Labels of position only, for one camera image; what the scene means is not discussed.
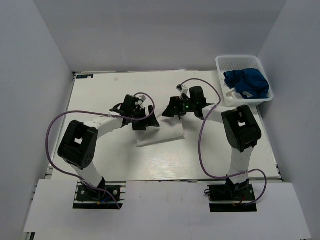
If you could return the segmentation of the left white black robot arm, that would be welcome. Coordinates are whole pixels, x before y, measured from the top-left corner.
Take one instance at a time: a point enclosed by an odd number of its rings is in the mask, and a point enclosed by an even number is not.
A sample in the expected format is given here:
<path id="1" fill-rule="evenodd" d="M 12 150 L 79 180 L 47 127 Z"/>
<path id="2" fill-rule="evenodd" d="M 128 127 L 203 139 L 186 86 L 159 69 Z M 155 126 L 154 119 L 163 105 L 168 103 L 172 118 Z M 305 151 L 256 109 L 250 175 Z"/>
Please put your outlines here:
<path id="1" fill-rule="evenodd" d="M 57 154 L 75 170 L 76 177 L 94 199 L 99 200 L 106 193 L 106 181 L 93 163 L 98 139 L 128 125 L 132 125 L 133 131 L 160 126 L 154 100 L 148 107 L 143 106 L 147 97 L 144 93 L 128 94 L 122 103 L 110 109 L 111 114 L 102 114 L 87 122 L 72 120 L 68 124 Z"/>

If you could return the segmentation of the white green raglan t-shirt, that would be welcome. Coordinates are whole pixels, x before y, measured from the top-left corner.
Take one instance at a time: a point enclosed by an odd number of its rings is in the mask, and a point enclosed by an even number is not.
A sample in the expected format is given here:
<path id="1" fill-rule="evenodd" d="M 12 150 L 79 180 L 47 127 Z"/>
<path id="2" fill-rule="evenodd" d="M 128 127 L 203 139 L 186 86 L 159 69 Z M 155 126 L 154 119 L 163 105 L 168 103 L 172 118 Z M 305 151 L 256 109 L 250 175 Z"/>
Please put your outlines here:
<path id="1" fill-rule="evenodd" d="M 135 131 L 136 147 L 145 147 L 178 140 L 185 136 L 183 125 L 179 118 L 160 117 L 160 127 L 148 127 L 146 130 Z"/>

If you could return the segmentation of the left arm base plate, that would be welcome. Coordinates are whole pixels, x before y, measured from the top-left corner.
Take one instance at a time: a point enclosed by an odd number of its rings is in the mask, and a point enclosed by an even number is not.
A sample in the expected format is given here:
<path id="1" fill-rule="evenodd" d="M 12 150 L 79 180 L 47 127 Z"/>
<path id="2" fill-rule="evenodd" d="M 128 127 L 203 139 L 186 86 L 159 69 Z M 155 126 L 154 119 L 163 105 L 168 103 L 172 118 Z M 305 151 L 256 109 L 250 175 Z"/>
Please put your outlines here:
<path id="1" fill-rule="evenodd" d="M 75 190 L 73 209 L 78 210 L 119 210 L 122 208 L 126 195 L 126 184 L 124 182 L 107 182 L 106 192 L 96 191 L 78 182 Z"/>

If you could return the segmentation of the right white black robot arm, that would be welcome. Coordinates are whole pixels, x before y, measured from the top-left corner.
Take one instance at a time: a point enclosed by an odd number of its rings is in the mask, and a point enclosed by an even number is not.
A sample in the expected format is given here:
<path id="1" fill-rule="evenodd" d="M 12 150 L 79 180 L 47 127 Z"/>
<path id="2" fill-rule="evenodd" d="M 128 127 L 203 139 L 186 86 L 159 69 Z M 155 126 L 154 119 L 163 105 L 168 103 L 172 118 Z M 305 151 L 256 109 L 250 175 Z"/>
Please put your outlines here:
<path id="1" fill-rule="evenodd" d="M 187 88 L 178 85 L 180 96 L 172 96 L 163 117 L 182 117 L 187 113 L 194 113 L 202 120 L 198 137 L 198 157 L 203 172 L 210 178 L 225 180 L 226 195 L 236 200 L 249 187 L 249 165 L 251 155 L 262 137 L 261 129 L 248 105 L 241 105 L 233 109 L 208 103 L 203 88 L 194 86 Z M 210 175 L 202 159 L 201 141 L 206 122 L 211 121 L 223 125 L 227 141 L 231 146 L 231 161 L 228 174 L 225 177 Z"/>

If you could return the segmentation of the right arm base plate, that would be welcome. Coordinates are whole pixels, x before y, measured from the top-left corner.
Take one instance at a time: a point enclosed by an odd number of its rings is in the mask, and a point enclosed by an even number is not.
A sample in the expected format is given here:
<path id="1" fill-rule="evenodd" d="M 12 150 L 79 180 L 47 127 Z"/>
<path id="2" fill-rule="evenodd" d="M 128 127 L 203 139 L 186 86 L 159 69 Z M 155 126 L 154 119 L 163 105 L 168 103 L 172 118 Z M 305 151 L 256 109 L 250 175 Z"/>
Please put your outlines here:
<path id="1" fill-rule="evenodd" d="M 235 197 L 231 197 L 224 185 L 208 185 L 204 190 L 208 196 L 211 213 L 253 213 L 257 212 L 256 203 L 250 204 L 255 198 L 253 186 L 241 190 Z"/>

